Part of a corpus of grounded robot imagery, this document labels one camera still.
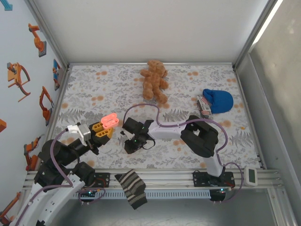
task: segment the digital display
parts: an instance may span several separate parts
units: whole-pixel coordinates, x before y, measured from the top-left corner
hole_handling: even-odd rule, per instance
[[[253,169],[249,169],[249,181],[255,183],[255,171]]]

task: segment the floral tablecloth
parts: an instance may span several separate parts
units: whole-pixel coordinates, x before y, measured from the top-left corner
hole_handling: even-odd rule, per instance
[[[142,97],[143,77],[139,74],[147,65],[82,65],[73,66],[54,135],[68,125],[81,122],[90,125],[110,113],[117,113],[120,125],[115,128],[112,139],[99,148],[99,155],[88,152],[81,157],[94,168],[205,168],[202,157],[195,155],[181,140],[156,141],[150,150],[127,154],[123,148],[126,138],[120,134],[126,109],[138,103],[156,104]],[[200,116],[195,97],[203,89],[228,91],[234,98],[234,106],[227,113],[214,114],[213,120],[227,131],[229,142],[220,151],[221,160],[233,161],[241,167],[259,168],[253,136],[247,122],[238,83],[231,65],[166,65],[169,88],[163,92],[168,102],[160,105],[160,121],[181,121],[194,114]],[[128,113],[137,121],[155,119],[156,109],[140,106]],[[220,147],[224,135],[219,131]],[[71,143],[77,135],[65,133],[60,141]]]

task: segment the teddy bear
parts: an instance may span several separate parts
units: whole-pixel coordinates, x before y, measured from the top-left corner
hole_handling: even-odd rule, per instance
[[[143,98],[151,100],[153,97],[160,103],[167,102],[167,96],[160,89],[167,89],[168,82],[163,78],[167,76],[167,70],[162,62],[150,60],[147,62],[149,69],[142,69],[140,75],[144,76]]]

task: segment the small white device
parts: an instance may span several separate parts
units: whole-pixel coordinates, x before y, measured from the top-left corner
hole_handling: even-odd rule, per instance
[[[255,187],[258,185],[257,169],[246,167],[244,169],[244,182],[246,186]]]

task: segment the pink object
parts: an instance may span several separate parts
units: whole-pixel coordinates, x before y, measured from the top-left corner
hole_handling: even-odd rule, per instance
[[[118,126],[119,119],[117,118],[116,113],[111,113],[107,116],[104,116],[101,121],[104,129],[109,129]]]

